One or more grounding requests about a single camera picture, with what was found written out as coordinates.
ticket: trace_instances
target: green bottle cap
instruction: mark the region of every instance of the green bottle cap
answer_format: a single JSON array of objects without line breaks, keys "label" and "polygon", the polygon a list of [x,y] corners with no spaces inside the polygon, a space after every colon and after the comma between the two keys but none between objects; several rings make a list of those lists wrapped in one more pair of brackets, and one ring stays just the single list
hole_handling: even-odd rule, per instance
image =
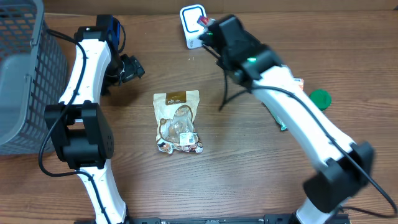
[{"label": "green bottle cap", "polygon": [[310,95],[310,99],[322,111],[331,105],[331,96],[326,90],[313,91]]}]

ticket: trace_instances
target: food package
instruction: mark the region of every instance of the food package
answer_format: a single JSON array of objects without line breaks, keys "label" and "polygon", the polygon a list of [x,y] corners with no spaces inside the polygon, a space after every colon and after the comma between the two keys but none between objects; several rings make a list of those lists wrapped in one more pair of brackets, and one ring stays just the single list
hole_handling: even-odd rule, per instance
[{"label": "food package", "polygon": [[201,153],[203,146],[193,126],[199,105],[199,91],[154,94],[157,122],[156,144],[160,151]]}]

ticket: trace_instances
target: gray basket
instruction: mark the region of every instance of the gray basket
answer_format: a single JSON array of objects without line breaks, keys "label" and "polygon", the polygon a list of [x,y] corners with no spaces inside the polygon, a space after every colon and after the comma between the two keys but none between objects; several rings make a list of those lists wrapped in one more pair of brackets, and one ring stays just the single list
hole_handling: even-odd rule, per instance
[{"label": "gray basket", "polygon": [[46,29],[41,0],[0,0],[0,155],[38,153],[44,108],[65,88],[67,60]]}]

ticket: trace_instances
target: wooden table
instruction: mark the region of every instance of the wooden table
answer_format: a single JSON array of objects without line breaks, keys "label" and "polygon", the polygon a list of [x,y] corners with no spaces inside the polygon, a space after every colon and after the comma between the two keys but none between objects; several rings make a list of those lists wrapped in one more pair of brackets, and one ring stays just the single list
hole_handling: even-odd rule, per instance
[{"label": "wooden table", "polygon": [[[397,12],[291,12],[238,14],[246,29],[272,46],[305,80],[333,102],[325,114],[355,141],[376,149],[373,177],[398,201]],[[244,95],[218,112],[223,76],[203,49],[187,50],[178,15],[118,16],[126,28],[125,53],[146,74],[101,98],[115,138],[113,174],[134,217],[189,218],[291,213],[303,203],[302,183],[315,172],[288,131]],[[47,16],[48,25],[73,35],[95,17]],[[75,47],[60,40],[72,68]],[[161,153],[155,145],[154,93],[199,90],[195,126],[202,154]],[[230,84],[230,94],[241,90]],[[55,153],[52,172],[67,171]],[[94,218],[78,177],[50,178],[36,155],[0,157],[0,223],[73,223]],[[371,186],[348,203],[392,212]],[[397,223],[350,212],[353,223]]]}]

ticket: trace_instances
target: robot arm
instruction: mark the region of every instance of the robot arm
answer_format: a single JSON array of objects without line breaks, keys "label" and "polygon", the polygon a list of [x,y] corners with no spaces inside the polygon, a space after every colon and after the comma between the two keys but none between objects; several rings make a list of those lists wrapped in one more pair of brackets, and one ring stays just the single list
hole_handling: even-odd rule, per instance
[{"label": "robot arm", "polygon": [[199,38],[207,51],[211,52],[209,46],[220,55],[211,52],[218,58],[217,65],[282,119],[318,172],[304,183],[308,198],[291,223],[325,223],[368,182],[342,152],[369,174],[373,148],[367,142],[357,145],[333,125],[297,86],[290,69],[268,46],[246,32],[235,16],[209,21],[205,27]]},{"label": "robot arm", "polygon": [[[80,27],[75,34],[75,39],[85,51],[86,67],[76,98],[51,133],[58,158],[67,162],[69,168],[86,172],[94,180],[97,193],[88,177],[78,174],[94,206],[95,223],[125,223],[128,220],[127,206],[119,195],[111,169],[112,130],[99,107],[100,95],[108,92],[107,87],[140,78],[145,72],[134,56],[119,56],[120,26],[113,16],[101,15],[97,16],[95,26]],[[49,129],[72,98],[83,59],[83,52],[76,46],[76,60],[67,89],[58,105],[48,105],[45,109]],[[76,122],[83,122],[84,128],[68,128]]]}]

